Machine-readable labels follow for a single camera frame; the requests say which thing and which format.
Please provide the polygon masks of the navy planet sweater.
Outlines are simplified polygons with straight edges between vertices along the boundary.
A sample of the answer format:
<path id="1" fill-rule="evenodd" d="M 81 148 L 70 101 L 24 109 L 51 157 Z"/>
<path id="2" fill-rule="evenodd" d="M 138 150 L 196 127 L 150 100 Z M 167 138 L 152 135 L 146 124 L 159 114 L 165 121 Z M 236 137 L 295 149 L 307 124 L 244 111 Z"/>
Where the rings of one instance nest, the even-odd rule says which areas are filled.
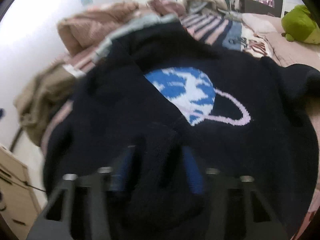
<path id="1" fill-rule="evenodd" d="M 208 168 L 251 176 L 288 236 L 311 203 L 318 140 L 306 103 L 319 71 L 196 41 L 178 22 L 112 42 L 80 81 L 52 132 L 43 170 L 51 195 L 65 174 L 112 167 L 113 239 L 203 239 Z"/>

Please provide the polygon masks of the light wooden cabinet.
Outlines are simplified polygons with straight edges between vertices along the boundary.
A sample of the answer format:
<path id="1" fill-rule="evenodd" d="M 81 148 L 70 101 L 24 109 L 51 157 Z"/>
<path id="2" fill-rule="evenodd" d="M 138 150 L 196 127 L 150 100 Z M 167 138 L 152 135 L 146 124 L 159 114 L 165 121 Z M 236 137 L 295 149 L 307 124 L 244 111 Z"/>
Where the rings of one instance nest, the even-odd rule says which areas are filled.
<path id="1" fill-rule="evenodd" d="M 1 239 L 26 239 L 41 213 L 28 168 L 1 146 Z"/>

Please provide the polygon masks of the polka dot pink sheet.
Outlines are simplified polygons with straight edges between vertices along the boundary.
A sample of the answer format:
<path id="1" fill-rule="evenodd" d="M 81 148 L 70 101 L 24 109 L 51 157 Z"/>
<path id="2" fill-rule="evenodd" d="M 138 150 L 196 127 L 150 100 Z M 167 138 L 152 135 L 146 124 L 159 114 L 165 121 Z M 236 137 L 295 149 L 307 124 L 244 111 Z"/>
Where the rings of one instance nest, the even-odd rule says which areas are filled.
<path id="1" fill-rule="evenodd" d="M 300 226 L 298 232 L 291 239 L 299 239 L 306 228 L 309 226 L 310 222 L 313 220 L 319 205 L 320 205 L 320 192 L 319 189 L 315 189 L 311 204 L 309 206 L 308 212 Z"/>

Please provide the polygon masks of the beige knit garment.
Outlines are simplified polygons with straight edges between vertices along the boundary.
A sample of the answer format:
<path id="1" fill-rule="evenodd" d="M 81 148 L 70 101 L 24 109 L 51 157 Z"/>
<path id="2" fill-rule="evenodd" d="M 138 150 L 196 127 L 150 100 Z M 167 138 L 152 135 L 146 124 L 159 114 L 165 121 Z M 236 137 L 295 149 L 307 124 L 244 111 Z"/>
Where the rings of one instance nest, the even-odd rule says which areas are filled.
<path id="1" fill-rule="evenodd" d="M 36 74 L 16 97 L 19 124 L 36 146 L 40 146 L 53 109 L 69 97 L 78 76 L 71 64 L 57 61 Z"/>

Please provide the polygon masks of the pink ribbed bed cover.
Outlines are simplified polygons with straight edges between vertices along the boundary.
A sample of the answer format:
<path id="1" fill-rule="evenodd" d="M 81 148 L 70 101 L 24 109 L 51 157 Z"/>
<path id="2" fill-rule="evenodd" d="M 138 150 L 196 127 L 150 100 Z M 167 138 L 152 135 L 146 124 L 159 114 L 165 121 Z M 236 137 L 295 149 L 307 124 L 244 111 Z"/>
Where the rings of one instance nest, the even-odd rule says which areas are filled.
<path id="1" fill-rule="evenodd" d="M 269 57 L 263 62 L 281 79 L 288 95 L 305 106 L 310 98 L 319 99 L 319 45 L 287 41 L 281 19 L 278 17 L 242 14 L 242 37 L 246 44 L 244 53 L 257 59 Z"/>

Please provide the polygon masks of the pink puffy comforter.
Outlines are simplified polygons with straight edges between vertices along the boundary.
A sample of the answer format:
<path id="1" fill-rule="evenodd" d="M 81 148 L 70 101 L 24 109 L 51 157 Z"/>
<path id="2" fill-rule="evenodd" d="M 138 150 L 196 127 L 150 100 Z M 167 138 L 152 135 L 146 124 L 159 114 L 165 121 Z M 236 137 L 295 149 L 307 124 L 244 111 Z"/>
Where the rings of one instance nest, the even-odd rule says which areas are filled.
<path id="1" fill-rule="evenodd" d="M 154 13 L 158 16 L 186 14 L 185 7 L 171 0 L 119 2 L 90 7 L 87 10 L 60 20 L 57 32 L 71 56 L 100 43 L 106 35 L 132 19 Z"/>

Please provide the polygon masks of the striped fuzzy blanket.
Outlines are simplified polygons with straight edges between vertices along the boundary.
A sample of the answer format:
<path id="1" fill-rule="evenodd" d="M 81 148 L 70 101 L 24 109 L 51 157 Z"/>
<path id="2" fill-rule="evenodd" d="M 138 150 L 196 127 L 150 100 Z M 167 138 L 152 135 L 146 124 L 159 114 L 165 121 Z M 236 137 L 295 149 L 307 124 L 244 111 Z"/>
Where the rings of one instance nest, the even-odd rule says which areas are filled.
<path id="1" fill-rule="evenodd" d="M 210 120 L 214 86 L 221 64 L 240 53 L 242 24 L 217 16 L 191 15 L 155 25 L 112 42 L 107 57 L 95 63 L 48 125 L 41 140 L 46 156 L 72 147 L 115 151 L 148 128 L 168 128 L 198 145 L 217 129 L 241 129 L 249 116 L 230 123 Z"/>

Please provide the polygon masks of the green plush toy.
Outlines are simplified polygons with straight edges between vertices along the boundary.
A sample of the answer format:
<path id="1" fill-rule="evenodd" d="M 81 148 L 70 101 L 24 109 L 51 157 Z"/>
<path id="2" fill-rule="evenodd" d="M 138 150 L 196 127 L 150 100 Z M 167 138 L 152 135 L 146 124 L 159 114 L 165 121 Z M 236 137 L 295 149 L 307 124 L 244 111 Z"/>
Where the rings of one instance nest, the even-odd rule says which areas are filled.
<path id="1" fill-rule="evenodd" d="M 306 5 L 297 5 L 281 19 L 283 33 L 287 41 L 319 44 L 319 26 Z"/>

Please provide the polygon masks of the white bed headboard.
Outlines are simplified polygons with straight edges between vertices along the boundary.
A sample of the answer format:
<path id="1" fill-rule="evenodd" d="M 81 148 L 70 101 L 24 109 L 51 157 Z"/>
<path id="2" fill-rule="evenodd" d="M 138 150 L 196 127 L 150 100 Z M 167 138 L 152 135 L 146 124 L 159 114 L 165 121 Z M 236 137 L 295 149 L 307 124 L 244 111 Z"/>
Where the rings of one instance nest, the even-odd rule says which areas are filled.
<path id="1" fill-rule="evenodd" d="M 285 12 L 291 11 L 297 5 L 303 5 L 304 2 L 302 0 L 283 0 L 281 17 L 285 15 Z"/>

